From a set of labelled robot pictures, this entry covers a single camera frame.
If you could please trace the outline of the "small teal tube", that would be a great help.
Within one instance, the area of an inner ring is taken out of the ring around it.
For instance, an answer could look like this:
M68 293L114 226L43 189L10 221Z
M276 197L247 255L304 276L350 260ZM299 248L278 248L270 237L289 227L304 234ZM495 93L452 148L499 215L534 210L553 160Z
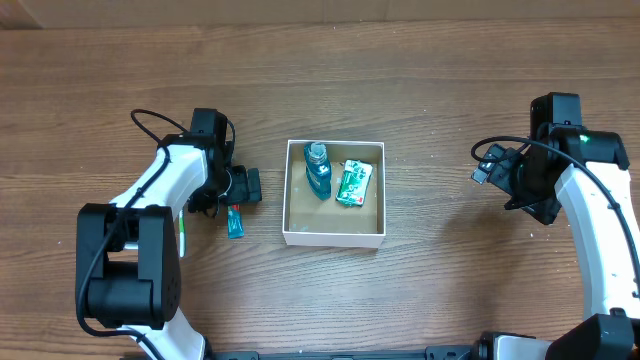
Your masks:
M240 208L237 204L227 207L227 229L229 239L242 238L245 234Z

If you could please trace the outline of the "blue mouthwash bottle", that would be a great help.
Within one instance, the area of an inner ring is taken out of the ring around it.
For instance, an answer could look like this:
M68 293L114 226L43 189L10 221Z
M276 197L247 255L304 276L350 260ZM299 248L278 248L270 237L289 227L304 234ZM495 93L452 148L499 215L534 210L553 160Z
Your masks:
M325 144L308 143L304 147L306 177L313 193L325 201L331 197L332 168Z

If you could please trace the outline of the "green white packet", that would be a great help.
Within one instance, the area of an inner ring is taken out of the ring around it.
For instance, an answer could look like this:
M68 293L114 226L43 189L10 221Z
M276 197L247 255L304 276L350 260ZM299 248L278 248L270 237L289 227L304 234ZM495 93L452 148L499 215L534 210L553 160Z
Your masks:
M374 167L359 160L346 160L336 201L353 207L363 206Z

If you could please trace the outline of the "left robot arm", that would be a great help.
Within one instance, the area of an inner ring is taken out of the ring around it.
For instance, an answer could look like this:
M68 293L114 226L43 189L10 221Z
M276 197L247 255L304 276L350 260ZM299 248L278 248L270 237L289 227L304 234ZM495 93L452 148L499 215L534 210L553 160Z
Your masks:
M260 202L259 172L233 165L235 128L216 109L197 108L189 127L151 138L156 157L141 177L78 213L76 319L93 337L133 339L150 359L212 359L210 341L179 307L175 222L182 210L215 216Z

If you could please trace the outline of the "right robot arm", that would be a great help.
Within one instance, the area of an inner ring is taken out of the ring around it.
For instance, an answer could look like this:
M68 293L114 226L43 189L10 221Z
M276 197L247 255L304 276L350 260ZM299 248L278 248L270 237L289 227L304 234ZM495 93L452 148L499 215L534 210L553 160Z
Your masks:
M516 148L503 147L503 142ZM550 92L530 104L526 138L482 140L471 175L509 195L544 225L565 212L584 290L584 319L554 341L485 332L470 359L636 359L639 356L639 225L621 137L582 122L576 94Z

